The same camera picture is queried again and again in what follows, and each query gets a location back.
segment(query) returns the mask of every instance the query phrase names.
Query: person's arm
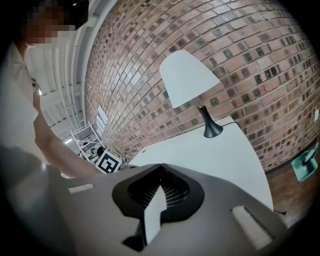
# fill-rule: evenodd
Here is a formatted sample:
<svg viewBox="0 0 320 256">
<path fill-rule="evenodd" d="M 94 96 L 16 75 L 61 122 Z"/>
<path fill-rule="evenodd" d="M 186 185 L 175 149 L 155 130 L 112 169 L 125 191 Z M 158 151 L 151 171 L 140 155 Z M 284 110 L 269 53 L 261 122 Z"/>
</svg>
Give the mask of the person's arm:
<svg viewBox="0 0 320 256">
<path fill-rule="evenodd" d="M 35 143 L 47 161 L 68 177 L 74 178 L 101 174 L 93 164 L 79 157 L 52 132 L 41 111 L 39 88 L 37 85 L 33 93 L 33 106 L 38 111 L 38 116 L 33 123 Z"/>
</svg>

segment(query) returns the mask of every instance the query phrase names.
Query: white table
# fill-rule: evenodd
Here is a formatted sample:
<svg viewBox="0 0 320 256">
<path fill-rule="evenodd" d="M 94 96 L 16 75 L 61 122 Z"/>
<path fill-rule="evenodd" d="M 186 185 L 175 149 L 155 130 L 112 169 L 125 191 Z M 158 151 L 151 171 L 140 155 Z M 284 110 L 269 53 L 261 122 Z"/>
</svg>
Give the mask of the white table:
<svg viewBox="0 0 320 256">
<path fill-rule="evenodd" d="M 217 123 L 234 120 L 228 116 Z M 172 164 L 215 176 L 236 184 L 273 210 L 272 197 L 260 161 L 236 123 L 223 128 L 214 138 L 204 137 L 205 127 L 148 145 L 130 162 L 131 165 Z"/>
</svg>

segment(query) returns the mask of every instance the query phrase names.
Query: table lamp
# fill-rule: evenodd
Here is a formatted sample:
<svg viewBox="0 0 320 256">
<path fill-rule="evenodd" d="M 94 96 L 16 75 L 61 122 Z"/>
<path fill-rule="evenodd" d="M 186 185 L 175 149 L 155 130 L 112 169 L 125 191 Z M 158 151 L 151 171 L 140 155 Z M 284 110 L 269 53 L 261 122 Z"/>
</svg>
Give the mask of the table lamp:
<svg viewBox="0 0 320 256">
<path fill-rule="evenodd" d="M 173 108 L 196 99 L 205 124 L 203 136 L 213 138 L 222 133 L 223 127 L 212 120 L 197 98 L 220 83 L 201 61 L 186 50 L 178 50 L 162 62 L 159 71 Z"/>
</svg>

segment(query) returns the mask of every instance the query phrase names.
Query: brick wall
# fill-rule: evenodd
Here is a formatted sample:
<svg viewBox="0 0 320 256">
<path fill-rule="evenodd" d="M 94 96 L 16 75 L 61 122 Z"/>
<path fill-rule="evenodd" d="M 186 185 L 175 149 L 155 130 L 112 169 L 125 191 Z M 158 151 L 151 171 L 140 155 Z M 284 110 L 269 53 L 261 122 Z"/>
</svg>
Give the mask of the brick wall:
<svg viewBox="0 0 320 256">
<path fill-rule="evenodd" d="M 199 98 L 211 116 L 231 115 L 265 170 L 319 133 L 319 61 L 286 9 L 267 0 L 119 0 L 95 39 L 85 111 L 109 120 L 108 147 L 132 159 L 144 146 L 203 126 L 194 100 L 173 109 L 159 66 L 185 49 L 221 83 Z"/>
</svg>

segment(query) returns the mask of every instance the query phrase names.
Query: white shirt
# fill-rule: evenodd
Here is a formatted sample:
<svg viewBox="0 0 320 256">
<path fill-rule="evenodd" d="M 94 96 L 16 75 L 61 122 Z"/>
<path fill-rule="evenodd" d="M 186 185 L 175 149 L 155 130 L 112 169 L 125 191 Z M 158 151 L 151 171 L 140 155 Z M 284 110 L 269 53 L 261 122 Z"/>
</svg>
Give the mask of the white shirt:
<svg viewBox="0 0 320 256">
<path fill-rule="evenodd" d="M 34 88 L 26 64 L 12 43 L 0 69 L 0 144 L 19 147 L 48 163 L 35 143 Z"/>
</svg>

